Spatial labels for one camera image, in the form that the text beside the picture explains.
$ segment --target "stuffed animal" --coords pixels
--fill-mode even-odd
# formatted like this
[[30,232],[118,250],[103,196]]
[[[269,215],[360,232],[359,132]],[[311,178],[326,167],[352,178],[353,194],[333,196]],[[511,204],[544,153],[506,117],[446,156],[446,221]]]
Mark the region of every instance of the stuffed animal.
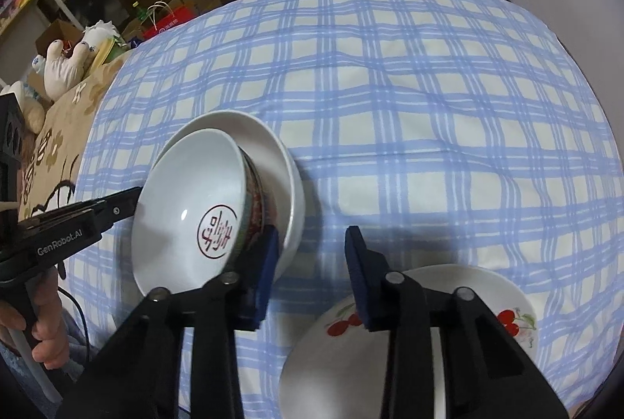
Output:
[[24,90],[24,84],[21,81],[16,81],[14,84],[2,88],[0,96],[7,93],[15,94],[19,108],[22,110],[22,115],[24,116],[26,128],[34,134],[39,134],[46,121],[46,111],[43,109],[41,103],[27,96],[26,90]]
[[62,40],[57,39],[48,46],[43,81],[46,93],[53,101],[59,100],[82,81],[84,61],[88,55],[89,45],[84,41],[74,46],[71,58],[63,55]]

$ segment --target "blue and white checkered tablecloth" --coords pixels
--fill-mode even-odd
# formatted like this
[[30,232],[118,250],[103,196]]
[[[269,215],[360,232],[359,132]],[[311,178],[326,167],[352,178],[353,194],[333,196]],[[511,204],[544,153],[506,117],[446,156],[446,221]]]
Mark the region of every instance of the blue and white checkered tablecloth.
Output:
[[[622,167],[605,115],[555,35],[503,0],[240,0],[142,44],[102,101],[77,199],[142,185],[166,141],[217,108],[282,138],[305,232],[267,320],[237,339],[245,414],[313,320],[350,293],[344,231],[392,266],[497,270],[539,316],[537,363],[567,406],[612,366],[624,316]],[[102,344],[140,294],[132,221],[69,263]],[[188,404],[190,340],[181,404]]]

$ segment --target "floral patterned blanket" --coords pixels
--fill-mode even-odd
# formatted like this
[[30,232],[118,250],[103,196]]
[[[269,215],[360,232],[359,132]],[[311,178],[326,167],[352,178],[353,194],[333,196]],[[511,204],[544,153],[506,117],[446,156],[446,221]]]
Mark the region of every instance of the floral patterned blanket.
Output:
[[131,51],[102,65],[64,94],[46,114],[22,168],[20,220],[73,202],[82,152],[104,94]]

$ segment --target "red shopping bag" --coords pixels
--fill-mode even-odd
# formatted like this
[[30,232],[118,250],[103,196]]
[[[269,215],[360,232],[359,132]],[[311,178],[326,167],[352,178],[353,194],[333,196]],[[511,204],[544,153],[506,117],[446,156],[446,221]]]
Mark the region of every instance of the red shopping bag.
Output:
[[[159,19],[158,21],[154,21],[154,15],[156,10],[162,9],[163,7],[169,9],[169,14],[164,18]],[[150,14],[150,18],[152,19],[152,27],[143,32],[145,40],[151,39],[161,32],[169,30],[170,28],[173,28],[181,23],[191,21],[193,18],[195,18],[195,13],[193,13],[185,5],[177,7],[176,9],[171,9],[171,7],[169,7],[164,2],[157,2],[156,4],[149,6],[147,10],[153,10],[153,12]]]

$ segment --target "red circular stamp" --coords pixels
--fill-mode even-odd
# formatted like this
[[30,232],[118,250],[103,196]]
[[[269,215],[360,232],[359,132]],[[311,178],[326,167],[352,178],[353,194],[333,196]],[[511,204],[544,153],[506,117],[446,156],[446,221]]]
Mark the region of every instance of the red circular stamp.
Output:
[[208,259],[220,259],[233,245],[232,230],[236,213],[225,204],[210,208],[197,226],[197,245]]

